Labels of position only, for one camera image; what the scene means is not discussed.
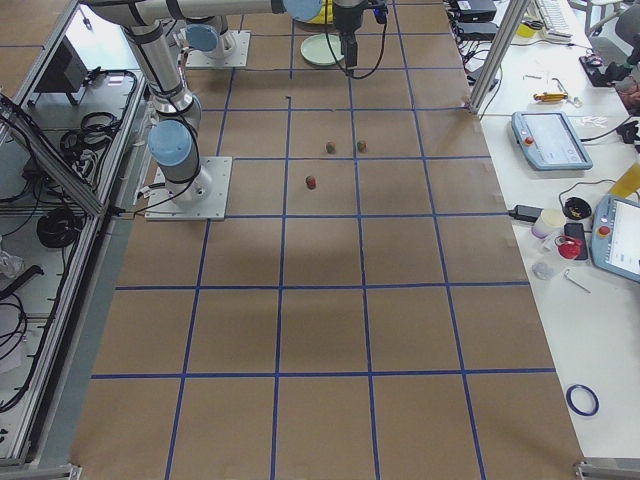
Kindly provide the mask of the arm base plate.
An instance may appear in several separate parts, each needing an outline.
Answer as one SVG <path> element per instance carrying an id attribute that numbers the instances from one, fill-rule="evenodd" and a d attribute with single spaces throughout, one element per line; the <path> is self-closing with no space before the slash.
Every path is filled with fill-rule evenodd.
<path id="1" fill-rule="evenodd" d="M 143 214 L 150 221 L 223 221 L 226 215 L 233 159 L 206 156 L 200 158 L 200 173 L 189 189 L 172 183 L 154 189 L 149 195 L 151 207 Z"/>
<path id="2" fill-rule="evenodd" d="M 251 32 L 228 30 L 219 34 L 215 30 L 186 30 L 189 53 L 187 69 L 245 68 L 248 60 Z"/>

